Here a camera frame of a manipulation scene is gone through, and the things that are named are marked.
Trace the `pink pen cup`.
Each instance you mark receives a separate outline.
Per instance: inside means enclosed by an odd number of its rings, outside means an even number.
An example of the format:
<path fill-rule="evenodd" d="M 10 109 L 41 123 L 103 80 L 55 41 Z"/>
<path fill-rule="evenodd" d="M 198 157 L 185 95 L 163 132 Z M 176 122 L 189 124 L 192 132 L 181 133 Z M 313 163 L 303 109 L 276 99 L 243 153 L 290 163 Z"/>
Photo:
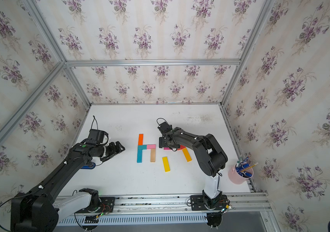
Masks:
<path fill-rule="evenodd" d="M 254 175 L 253 169 L 244 171 L 243 174 L 241 174 L 241 173 L 237 172 L 236 167 L 237 166 L 234 165 L 228 171 L 228 178 L 232 183 L 239 185 L 253 177 L 253 175 Z"/>

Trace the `aluminium mounting rail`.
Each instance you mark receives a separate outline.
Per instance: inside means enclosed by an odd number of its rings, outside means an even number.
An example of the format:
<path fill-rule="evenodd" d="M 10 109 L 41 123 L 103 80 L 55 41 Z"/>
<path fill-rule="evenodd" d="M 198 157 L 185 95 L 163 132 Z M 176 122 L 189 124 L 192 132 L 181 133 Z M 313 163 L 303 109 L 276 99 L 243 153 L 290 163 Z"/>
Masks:
<path fill-rule="evenodd" d="M 100 197 L 115 197 L 115 205 L 109 215 L 132 214 L 166 214 L 166 213 L 212 213 L 218 211 L 192 211 L 190 196 L 192 194 L 154 194 L 154 195 L 107 195 Z M 272 211 L 270 203 L 264 193 L 243 192 L 226 193 L 230 201 L 230 208 L 225 211 L 232 212 L 269 212 Z M 77 215 L 96 215 L 82 213 Z"/>

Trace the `orange wooden block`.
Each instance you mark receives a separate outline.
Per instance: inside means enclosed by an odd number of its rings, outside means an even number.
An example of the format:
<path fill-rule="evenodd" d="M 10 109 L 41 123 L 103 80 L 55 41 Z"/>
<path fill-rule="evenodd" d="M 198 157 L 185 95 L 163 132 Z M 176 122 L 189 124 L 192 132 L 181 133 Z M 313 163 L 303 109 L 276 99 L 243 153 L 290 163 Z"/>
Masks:
<path fill-rule="evenodd" d="M 138 138 L 138 145 L 139 146 L 143 145 L 143 137 L 144 137 L 143 134 L 139 134 L 139 138 Z"/>

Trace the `natural beige wooden block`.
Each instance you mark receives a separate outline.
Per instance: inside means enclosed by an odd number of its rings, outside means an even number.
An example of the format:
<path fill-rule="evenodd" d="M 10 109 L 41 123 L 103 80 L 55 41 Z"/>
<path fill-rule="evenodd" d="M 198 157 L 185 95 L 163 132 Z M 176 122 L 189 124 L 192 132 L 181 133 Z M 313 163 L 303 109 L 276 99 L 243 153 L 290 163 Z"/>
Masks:
<path fill-rule="evenodd" d="M 155 162 L 156 161 L 156 149 L 151 149 L 150 150 L 150 162 Z"/>

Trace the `blue black small device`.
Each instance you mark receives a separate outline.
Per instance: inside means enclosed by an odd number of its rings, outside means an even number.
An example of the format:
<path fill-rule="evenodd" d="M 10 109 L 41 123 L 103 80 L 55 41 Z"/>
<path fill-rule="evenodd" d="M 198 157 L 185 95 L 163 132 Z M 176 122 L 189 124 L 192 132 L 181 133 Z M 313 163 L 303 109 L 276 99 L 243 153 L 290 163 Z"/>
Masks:
<path fill-rule="evenodd" d="M 81 167 L 83 170 L 92 170 L 96 167 L 96 163 L 92 162 Z"/>

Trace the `yellow long wooden block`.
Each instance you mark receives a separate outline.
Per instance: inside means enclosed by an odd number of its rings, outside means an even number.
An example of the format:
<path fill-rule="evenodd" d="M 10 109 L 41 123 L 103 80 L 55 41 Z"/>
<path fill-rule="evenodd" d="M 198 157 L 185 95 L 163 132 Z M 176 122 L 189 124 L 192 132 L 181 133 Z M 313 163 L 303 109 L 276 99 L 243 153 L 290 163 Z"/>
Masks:
<path fill-rule="evenodd" d="M 162 157 L 165 172 L 170 172 L 168 157 Z"/>

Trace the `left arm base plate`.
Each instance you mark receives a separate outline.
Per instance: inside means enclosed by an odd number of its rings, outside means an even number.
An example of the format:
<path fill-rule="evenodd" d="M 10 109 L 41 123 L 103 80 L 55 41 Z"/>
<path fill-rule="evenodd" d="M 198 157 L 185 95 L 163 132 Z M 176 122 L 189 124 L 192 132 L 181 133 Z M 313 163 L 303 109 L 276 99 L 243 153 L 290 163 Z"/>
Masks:
<path fill-rule="evenodd" d="M 88 206 L 85 209 L 81 209 L 77 211 L 77 214 L 82 213 L 92 213 L 92 214 L 98 214 L 98 213 L 112 213 L 115 205 L 115 197 L 99 197 L 98 200 L 98 206 Z"/>

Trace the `amber long wooden block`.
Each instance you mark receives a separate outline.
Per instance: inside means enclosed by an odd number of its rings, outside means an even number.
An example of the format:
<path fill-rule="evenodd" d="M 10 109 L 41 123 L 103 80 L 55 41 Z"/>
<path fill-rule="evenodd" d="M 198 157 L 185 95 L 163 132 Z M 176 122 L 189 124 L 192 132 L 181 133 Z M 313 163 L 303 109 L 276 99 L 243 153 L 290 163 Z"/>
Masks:
<path fill-rule="evenodd" d="M 192 161 L 192 158 L 191 158 L 191 156 L 190 156 L 187 148 L 182 149 L 182 152 L 183 152 L 184 157 L 185 157 L 185 159 L 186 159 L 187 162 Z"/>

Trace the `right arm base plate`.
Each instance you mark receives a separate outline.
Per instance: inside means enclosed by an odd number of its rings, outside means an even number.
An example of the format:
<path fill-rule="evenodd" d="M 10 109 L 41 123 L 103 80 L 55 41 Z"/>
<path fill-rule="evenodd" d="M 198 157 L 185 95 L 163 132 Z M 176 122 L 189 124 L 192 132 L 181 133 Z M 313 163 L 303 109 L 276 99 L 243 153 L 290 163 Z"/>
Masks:
<path fill-rule="evenodd" d="M 221 211 L 230 208 L 230 201 L 226 195 L 222 194 L 214 199 L 210 199 L 206 195 L 191 195 L 190 205 L 192 211 Z"/>

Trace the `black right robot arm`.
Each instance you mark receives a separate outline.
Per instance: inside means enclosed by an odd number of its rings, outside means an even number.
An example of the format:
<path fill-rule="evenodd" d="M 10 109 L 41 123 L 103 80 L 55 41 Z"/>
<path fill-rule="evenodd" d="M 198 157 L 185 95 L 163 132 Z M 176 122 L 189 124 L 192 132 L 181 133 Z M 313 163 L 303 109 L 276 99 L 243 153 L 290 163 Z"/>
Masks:
<path fill-rule="evenodd" d="M 158 126 L 161 133 L 159 147 L 172 151 L 180 150 L 181 146 L 191 149 L 197 159 L 200 169 L 206 174 L 205 187 L 202 191 L 202 200 L 205 207 L 213 210 L 222 201 L 220 185 L 220 171 L 228 161 L 226 153 L 212 134 L 195 135 L 184 131 L 179 127 L 163 123 Z"/>

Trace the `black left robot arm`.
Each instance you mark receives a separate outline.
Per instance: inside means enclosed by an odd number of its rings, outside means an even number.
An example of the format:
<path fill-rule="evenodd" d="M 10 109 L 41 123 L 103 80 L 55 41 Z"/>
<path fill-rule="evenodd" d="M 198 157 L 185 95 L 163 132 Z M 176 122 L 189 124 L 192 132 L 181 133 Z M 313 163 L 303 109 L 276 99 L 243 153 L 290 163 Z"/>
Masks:
<path fill-rule="evenodd" d="M 91 129 L 88 138 L 70 148 L 66 158 L 43 181 L 27 193 L 18 193 L 11 204 L 11 232 L 52 232 L 57 224 L 84 209 L 93 213 L 102 202 L 97 190 L 83 188 L 77 194 L 56 203 L 56 198 L 85 165 L 98 157 L 106 162 L 125 151 L 120 142 L 109 142 L 108 133 Z"/>

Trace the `light pink wooden block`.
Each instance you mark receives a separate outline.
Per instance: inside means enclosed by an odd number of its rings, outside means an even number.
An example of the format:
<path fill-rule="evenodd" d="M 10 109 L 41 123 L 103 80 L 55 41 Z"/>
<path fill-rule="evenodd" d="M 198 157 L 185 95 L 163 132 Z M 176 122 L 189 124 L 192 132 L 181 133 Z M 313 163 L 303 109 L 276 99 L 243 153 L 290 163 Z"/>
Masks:
<path fill-rule="evenodd" d="M 156 149 L 156 145 L 155 144 L 147 145 L 147 149 Z"/>

